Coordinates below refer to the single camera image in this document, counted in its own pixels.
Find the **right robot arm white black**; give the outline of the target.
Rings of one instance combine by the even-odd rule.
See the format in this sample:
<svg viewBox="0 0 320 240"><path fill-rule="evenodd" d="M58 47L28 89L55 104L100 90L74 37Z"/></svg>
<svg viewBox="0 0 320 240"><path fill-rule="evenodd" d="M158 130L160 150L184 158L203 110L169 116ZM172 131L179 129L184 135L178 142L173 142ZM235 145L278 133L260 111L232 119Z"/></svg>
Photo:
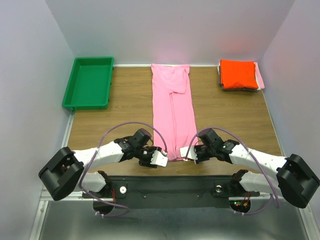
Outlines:
<svg viewBox="0 0 320 240"><path fill-rule="evenodd" d="M283 197L291 205L304 209L320 187L320 179L305 160L297 155L277 156L248 148L239 138L223 140L215 127L207 127L196 135L200 145L190 145L186 156L196 164L216 158L219 161L256 170L242 170L230 182L231 192L268 193Z"/></svg>

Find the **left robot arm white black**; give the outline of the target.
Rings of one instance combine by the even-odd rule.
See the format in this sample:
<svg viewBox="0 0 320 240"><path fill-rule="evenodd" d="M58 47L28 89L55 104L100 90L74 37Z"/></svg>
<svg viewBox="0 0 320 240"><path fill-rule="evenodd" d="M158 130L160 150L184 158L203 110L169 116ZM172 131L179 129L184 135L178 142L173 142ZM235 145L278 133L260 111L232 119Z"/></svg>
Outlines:
<svg viewBox="0 0 320 240"><path fill-rule="evenodd" d="M59 201L72 192L87 190L106 197L111 193L112 182L103 171L90 173L90 169L120 163L133 158L143 167L165 167L168 159L161 147L148 146L151 134L138 129L134 135L117 138L108 144L84 150L59 149L38 176L53 200Z"/></svg>

